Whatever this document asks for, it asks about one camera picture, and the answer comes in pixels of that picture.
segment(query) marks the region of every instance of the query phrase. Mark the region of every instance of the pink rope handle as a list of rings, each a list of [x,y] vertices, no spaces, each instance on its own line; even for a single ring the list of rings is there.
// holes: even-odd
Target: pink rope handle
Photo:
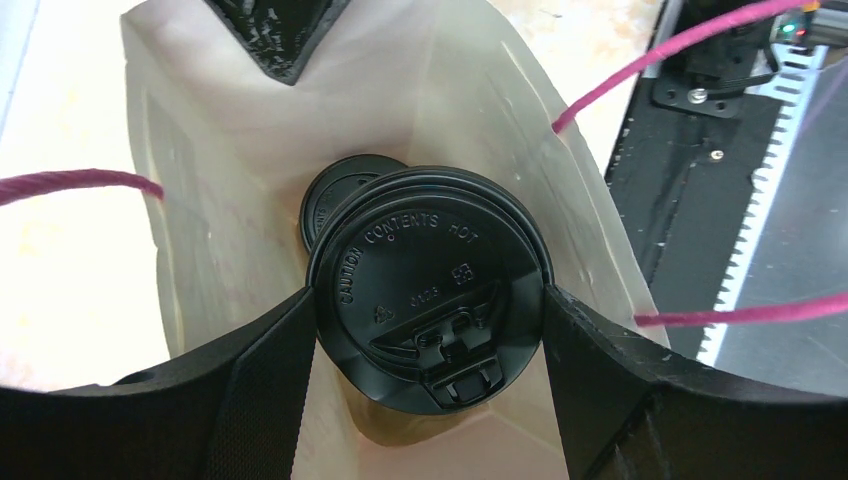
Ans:
[[[689,30],[678,33],[669,38],[663,44],[657,46],[645,55],[637,58],[626,67],[615,72],[611,77],[604,80],[594,90],[580,97],[571,104],[559,118],[554,121],[551,127],[554,133],[560,133],[568,126],[577,114],[601,98],[604,94],[617,87],[619,84],[635,75],[648,66],[664,60],[682,50],[702,42],[718,33],[725,32],[731,28],[747,25],[759,20],[764,20],[769,17],[774,17],[789,11],[793,8],[799,8],[802,5],[810,3],[810,0],[767,0],[759,3],[752,3],[732,12],[719,15],[707,22],[690,28]]]
[[[636,315],[636,325],[653,327],[702,327],[713,323],[788,323],[814,320],[848,311],[848,293],[817,298],[805,302],[768,307],[752,307],[732,312],[661,313]]]
[[[114,170],[64,170],[0,179],[0,206],[62,190],[113,186],[136,188],[159,200],[165,197],[161,185],[141,175]]]

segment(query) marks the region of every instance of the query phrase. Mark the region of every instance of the black plastic lid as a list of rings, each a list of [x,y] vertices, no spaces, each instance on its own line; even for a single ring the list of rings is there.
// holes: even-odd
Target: black plastic lid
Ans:
[[[306,191],[300,206],[300,235],[306,250],[312,249],[333,211],[362,185],[406,165],[382,155],[355,155],[330,165]]]
[[[518,201],[469,172],[415,167],[362,186],[312,253],[318,336],[363,394],[421,415],[501,392],[542,335],[547,250]]]

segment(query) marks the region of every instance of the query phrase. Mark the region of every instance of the white table surface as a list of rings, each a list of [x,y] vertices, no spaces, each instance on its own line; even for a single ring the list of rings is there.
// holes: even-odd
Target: white table surface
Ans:
[[[644,52],[662,5],[491,1],[568,103]],[[0,87],[14,86],[8,102],[0,98],[0,118],[7,110],[0,177],[132,170],[118,17],[140,2],[41,0],[28,40],[20,22],[32,17],[36,2],[0,3]],[[7,28],[13,19],[17,28]],[[13,58],[25,46],[23,61]],[[578,117],[601,169],[632,86],[631,80]],[[144,204],[126,189],[63,192],[0,209],[0,384],[108,384],[167,360],[154,255]]]

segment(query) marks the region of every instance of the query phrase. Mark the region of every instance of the white paper bag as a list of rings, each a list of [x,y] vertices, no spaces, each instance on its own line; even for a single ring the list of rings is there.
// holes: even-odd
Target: white paper bag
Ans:
[[[585,141],[552,133],[562,99],[485,0],[355,0],[295,86],[262,73],[202,0],[149,0],[123,30],[133,157],[167,192],[148,207],[172,355],[303,286],[301,199],[359,153],[488,177],[534,215],[558,285],[634,330],[653,310]],[[413,417],[367,401],[319,347],[293,478],[565,478],[542,355],[487,405]]]

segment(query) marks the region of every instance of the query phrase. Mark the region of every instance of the gray floor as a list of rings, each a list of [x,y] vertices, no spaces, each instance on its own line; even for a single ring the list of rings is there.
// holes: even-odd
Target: gray floor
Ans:
[[[0,0],[0,135],[38,11],[38,1]]]
[[[790,156],[737,308],[848,290],[848,61],[824,72]],[[731,326],[716,367],[848,396],[848,315]]]

